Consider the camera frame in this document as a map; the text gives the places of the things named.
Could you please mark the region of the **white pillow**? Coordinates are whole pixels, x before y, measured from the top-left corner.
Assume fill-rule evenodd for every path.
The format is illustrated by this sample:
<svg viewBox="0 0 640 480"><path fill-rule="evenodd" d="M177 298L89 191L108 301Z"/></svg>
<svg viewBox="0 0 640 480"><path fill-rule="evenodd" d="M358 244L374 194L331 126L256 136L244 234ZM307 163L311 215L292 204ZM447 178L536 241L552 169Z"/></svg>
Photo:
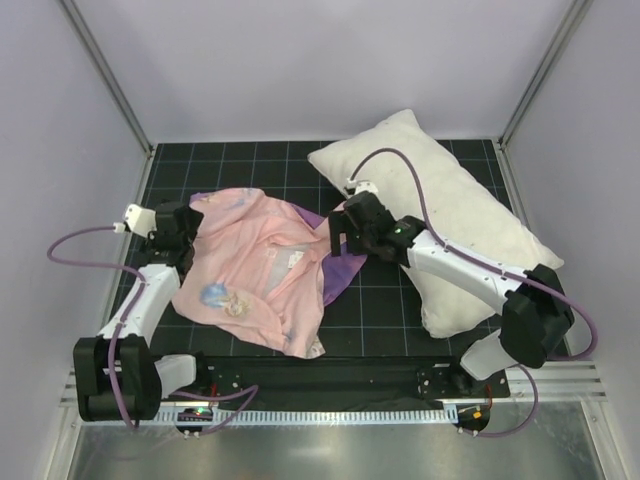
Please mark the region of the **white pillow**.
<svg viewBox="0 0 640 480"><path fill-rule="evenodd" d="M394 217L427 217L440 236L491 260L524 269L564 264L420 128L410 109L316 150L308 160L337 189L351 176L373 182Z"/></svg>

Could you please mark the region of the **pink purple printed pillowcase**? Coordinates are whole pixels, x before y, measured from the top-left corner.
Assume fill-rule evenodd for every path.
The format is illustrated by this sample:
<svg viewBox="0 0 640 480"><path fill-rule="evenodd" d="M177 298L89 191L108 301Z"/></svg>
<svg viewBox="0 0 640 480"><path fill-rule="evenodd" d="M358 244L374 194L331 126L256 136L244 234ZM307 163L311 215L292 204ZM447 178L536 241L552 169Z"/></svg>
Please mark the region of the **pink purple printed pillowcase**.
<svg viewBox="0 0 640 480"><path fill-rule="evenodd" d="M190 206L203 220L193 265L172 299L175 311L287 356L323 355L324 309L366 256L333 256L327 219L260 189L198 194Z"/></svg>

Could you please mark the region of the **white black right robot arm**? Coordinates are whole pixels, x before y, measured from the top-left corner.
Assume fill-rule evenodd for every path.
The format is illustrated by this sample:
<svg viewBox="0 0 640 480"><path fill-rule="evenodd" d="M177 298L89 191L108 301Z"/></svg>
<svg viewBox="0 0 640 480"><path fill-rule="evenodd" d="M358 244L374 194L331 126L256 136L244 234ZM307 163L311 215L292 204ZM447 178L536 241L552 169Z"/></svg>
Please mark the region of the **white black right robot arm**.
<svg viewBox="0 0 640 480"><path fill-rule="evenodd" d="M512 273L439 237L426 218L394 218L372 192L348 199L329 214L328 225L332 255L374 255L432 274L500 316L500 329L475 341L449 368L448 380L462 396L475 395L506 368L542 367L575 322L552 269L537 265Z"/></svg>

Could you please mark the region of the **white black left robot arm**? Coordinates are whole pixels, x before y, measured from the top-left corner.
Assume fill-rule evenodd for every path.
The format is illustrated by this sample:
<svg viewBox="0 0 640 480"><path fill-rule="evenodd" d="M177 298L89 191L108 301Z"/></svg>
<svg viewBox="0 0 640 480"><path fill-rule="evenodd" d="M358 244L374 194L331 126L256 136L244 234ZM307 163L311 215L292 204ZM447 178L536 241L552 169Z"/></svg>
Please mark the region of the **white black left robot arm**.
<svg viewBox="0 0 640 480"><path fill-rule="evenodd" d="M161 401L179 390L197 401L208 395L211 375L193 354L155 359L150 345L159 321L193 264L204 216L191 206L164 202L155 209L129 205L115 233L141 238L141 265L129 272L136 280L113 318L94 337L78 340L73 350L76 396L87 422L151 420Z"/></svg>

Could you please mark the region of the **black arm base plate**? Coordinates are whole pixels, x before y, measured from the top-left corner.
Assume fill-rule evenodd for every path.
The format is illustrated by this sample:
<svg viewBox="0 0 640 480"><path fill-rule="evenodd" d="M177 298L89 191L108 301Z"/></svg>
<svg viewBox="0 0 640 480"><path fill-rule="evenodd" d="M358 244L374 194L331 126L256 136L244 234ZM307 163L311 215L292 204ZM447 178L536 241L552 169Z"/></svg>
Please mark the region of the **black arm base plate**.
<svg viewBox="0 0 640 480"><path fill-rule="evenodd" d="M207 357L209 371L183 391L230 396L251 386L250 410L373 411L423 409L442 400L505 399L503 371L476 381L452 357Z"/></svg>

